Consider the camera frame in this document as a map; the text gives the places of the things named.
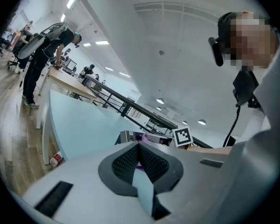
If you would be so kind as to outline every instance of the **ceiling light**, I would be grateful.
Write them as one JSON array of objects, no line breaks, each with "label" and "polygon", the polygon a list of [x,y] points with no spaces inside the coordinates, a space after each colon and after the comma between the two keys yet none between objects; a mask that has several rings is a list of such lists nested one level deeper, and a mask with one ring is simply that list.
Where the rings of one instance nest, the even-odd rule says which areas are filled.
[{"label": "ceiling light", "polygon": [[69,0],[69,2],[66,5],[68,9],[70,8],[70,6],[73,4],[74,1],[75,0]]},{"label": "ceiling light", "polygon": [[100,42],[95,42],[97,45],[109,45],[109,42],[107,41],[100,41]]},{"label": "ceiling light", "polygon": [[130,77],[129,75],[127,75],[127,74],[125,74],[125,73],[121,73],[121,72],[120,72],[120,74],[123,75],[123,76],[126,76],[126,77]]},{"label": "ceiling light", "polygon": [[204,119],[199,120],[198,123],[201,124],[201,125],[206,125],[206,122],[205,122]]},{"label": "ceiling light", "polygon": [[111,68],[108,68],[108,67],[105,67],[107,70],[111,70],[111,71],[114,71],[113,69],[111,69]]},{"label": "ceiling light", "polygon": [[157,101],[162,105],[164,104],[164,100],[162,98],[158,98]]},{"label": "ceiling light", "polygon": [[62,17],[61,17],[60,21],[63,22],[64,19],[65,19],[65,15],[62,14]]}]

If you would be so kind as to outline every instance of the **metal railing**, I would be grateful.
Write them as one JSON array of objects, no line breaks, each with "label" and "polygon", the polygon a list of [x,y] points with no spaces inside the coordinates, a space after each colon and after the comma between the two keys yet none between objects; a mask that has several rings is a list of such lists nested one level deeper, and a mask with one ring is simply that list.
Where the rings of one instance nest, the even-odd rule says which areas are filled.
[{"label": "metal railing", "polygon": [[[133,118],[140,117],[141,114],[149,117],[150,119],[154,120],[156,123],[160,124],[161,127],[167,128],[169,130],[177,129],[178,126],[163,117],[157,115],[156,113],[152,113],[145,109],[144,107],[140,106],[139,104],[133,102],[132,100],[124,97],[123,95],[117,93],[116,91],[112,90],[110,87],[100,83],[96,79],[92,78],[89,75],[86,75],[82,84],[85,85],[88,81],[93,82],[96,85],[96,88],[88,87],[96,97],[98,97],[101,101],[94,101],[95,105],[102,104],[104,108],[113,108],[116,110],[122,117],[126,117],[136,125],[138,125],[143,130],[149,133],[157,133],[154,130],[149,130],[147,127],[144,127],[142,124],[138,123]],[[207,145],[206,143],[202,142],[201,140],[193,137],[194,143],[199,147],[204,148],[212,148],[211,146]]]}]

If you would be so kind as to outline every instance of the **black cable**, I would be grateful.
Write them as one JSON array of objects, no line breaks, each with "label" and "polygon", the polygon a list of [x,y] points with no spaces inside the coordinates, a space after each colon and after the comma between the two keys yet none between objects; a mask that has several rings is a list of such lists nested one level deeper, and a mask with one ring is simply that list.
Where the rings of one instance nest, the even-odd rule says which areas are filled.
[{"label": "black cable", "polygon": [[225,139],[225,141],[224,141],[223,147],[226,146],[227,140],[228,140],[229,136],[231,135],[231,133],[232,133],[232,131],[233,131],[233,129],[234,129],[234,127],[235,127],[237,121],[238,121],[238,116],[239,116],[240,110],[241,110],[241,107],[239,106],[238,109],[237,109],[237,117],[235,118],[235,121],[233,122],[233,124],[232,124],[232,126],[231,126],[231,129],[230,129],[228,135],[226,136],[226,139]]}]

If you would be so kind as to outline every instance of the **sneaker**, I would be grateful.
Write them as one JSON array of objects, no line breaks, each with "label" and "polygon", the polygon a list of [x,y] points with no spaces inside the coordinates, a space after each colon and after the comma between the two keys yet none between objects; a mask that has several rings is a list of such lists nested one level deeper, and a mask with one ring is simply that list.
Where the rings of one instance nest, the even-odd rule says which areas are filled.
[{"label": "sneaker", "polygon": [[14,70],[15,74],[19,74],[20,73],[20,68],[19,65],[17,65],[17,67]]},{"label": "sneaker", "polygon": [[32,108],[32,109],[38,109],[38,107],[39,107],[39,105],[37,103],[35,103],[35,102],[29,104],[27,102],[27,100],[25,100],[25,105],[30,106],[30,108]]}]

